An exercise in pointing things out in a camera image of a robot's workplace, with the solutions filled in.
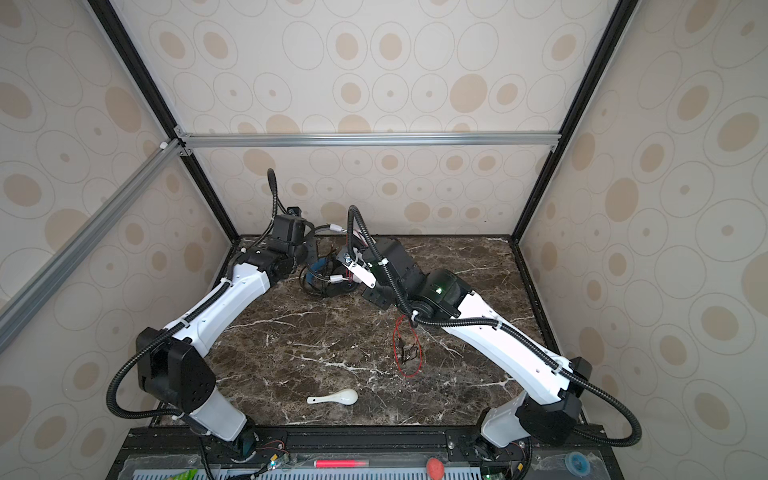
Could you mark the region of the black blue headphones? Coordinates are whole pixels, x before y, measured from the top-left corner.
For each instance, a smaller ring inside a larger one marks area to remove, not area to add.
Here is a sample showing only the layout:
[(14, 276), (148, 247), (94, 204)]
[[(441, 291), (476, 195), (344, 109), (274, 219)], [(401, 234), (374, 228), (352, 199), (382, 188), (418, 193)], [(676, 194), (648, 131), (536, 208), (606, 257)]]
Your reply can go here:
[(359, 286), (352, 280), (343, 264), (329, 254), (300, 272), (299, 285), (308, 295), (334, 298), (353, 293)]

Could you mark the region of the white black headphones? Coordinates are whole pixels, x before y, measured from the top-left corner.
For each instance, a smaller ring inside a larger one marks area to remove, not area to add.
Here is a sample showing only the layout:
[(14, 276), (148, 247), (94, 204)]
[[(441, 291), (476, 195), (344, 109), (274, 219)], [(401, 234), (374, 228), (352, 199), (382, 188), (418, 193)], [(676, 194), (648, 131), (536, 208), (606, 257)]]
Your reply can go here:
[[(340, 233), (340, 234), (343, 234), (344, 236), (346, 236), (347, 234), (347, 231), (345, 230), (345, 228), (340, 225), (337, 225), (337, 224), (320, 225), (318, 227), (315, 227), (316, 246), (319, 245), (320, 243), (320, 240), (317, 240), (316, 238), (317, 233), (322, 233), (322, 232)], [(361, 253), (368, 248), (368, 242), (364, 240), (362, 233), (357, 228), (353, 229), (352, 246), (353, 248), (358, 249)], [(329, 254), (333, 255), (337, 259), (338, 254), (344, 247), (346, 247), (346, 243), (344, 245), (336, 245), (333, 242), (331, 242), (330, 250), (327, 253), (318, 254), (317, 261), (319, 258)]]

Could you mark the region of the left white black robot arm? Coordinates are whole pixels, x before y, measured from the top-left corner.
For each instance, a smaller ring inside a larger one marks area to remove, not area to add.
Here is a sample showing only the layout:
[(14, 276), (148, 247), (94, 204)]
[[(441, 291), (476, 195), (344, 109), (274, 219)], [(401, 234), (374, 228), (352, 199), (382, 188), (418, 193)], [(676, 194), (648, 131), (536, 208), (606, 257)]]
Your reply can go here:
[[(255, 424), (219, 391), (205, 358), (221, 334), (256, 299), (292, 275), (310, 256), (307, 221), (299, 208), (279, 199), (274, 170), (267, 171), (271, 219), (262, 235), (236, 254), (218, 285), (190, 310), (162, 329), (146, 328), (136, 339), (136, 353), (115, 374), (106, 406), (122, 419), (173, 416), (200, 435), (216, 438), (240, 456), (255, 448)], [(154, 410), (130, 411), (117, 393), (130, 370), (141, 390), (163, 402)]]

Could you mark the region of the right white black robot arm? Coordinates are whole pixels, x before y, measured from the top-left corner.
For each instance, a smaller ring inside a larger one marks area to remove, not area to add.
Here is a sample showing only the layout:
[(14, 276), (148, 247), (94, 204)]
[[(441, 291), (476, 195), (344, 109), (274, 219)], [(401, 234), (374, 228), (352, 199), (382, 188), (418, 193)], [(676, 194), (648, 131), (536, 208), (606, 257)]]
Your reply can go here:
[[(413, 328), (440, 328), (468, 343), (522, 388), (514, 399), (482, 417), (479, 435), (486, 443), (503, 449), (532, 437), (559, 446), (571, 435), (619, 448), (640, 442), (642, 426), (637, 417), (590, 382), (588, 361), (581, 357), (569, 360), (533, 341), (454, 272), (441, 268), (423, 273), (399, 241), (374, 239), (355, 205), (348, 209), (346, 230), (342, 262), (372, 293), (374, 302), (384, 307), (396, 305)], [(585, 392), (623, 416), (630, 426), (629, 434), (600, 437), (580, 427), (581, 396)]]

